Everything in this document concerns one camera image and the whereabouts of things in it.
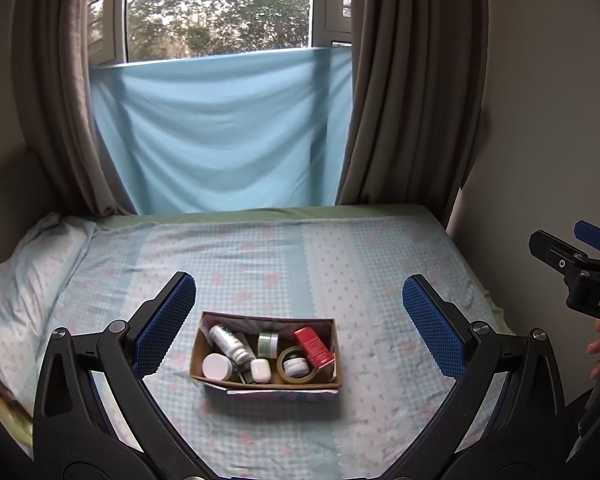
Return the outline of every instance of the window frame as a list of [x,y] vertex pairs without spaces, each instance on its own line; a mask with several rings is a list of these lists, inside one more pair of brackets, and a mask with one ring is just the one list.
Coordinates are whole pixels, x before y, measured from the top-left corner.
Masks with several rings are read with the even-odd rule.
[[313,0],[311,46],[351,43],[351,18],[343,15],[343,0]]
[[102,0],[102,37],[87,52],[91,66],[126,63],[126,0]]

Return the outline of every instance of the pillow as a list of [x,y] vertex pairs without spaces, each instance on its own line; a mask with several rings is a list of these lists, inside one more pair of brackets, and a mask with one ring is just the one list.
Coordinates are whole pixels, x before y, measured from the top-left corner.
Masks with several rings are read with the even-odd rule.
[[47,322],[94,230],[94,222],[52,213],[0,264],[0,380],[30,414]]

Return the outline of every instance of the brown curtain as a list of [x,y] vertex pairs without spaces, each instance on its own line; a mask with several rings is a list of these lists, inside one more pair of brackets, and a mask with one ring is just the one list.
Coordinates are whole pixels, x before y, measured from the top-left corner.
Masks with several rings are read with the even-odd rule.
[[16,0],[13,86],[25,143],[66,212],[122,213],[102,169],[89,88],[87,0]]
[[338,204],[419,203],[446,226],[478,149],[487,0],[352,0]]

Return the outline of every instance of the bed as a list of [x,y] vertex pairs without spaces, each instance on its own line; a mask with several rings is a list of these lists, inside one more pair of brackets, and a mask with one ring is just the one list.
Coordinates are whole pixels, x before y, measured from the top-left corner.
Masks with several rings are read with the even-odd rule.
[[[224,478],[374,478],[454,384],[406,315],[404,280],[423,274],[469,320],[510,333],[444,229],[413,205],[335,206],[172,218],[63,217],[30,153],[0,174],[0,396],[32,412],[46,341],[58,326],[99,332],[128,319],[178,270],[196,305],[158,373],[144,379],[188,444]],[[343,387],[317,396],[237,399],[189,377],[203,310],[333,317]],[[116,432],[138,446],[102,376]],[[463,445],[480,437],[497,376]]]

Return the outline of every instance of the textured blue pad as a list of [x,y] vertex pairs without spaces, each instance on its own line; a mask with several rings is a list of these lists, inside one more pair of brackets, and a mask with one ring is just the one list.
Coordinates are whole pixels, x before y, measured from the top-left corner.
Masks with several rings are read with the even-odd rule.
[[464,344],[413,276],[404,282],[402,304],[442,374],[459,381],[466,369]]
[[136,341],[133,369],[138,377],[156,373],[195,303],[196,282],[191,276],[184,276],[158,307]]
[[600,251],[600,228],[584,220],[580,220],[573,229],[573,234],[581,242]]

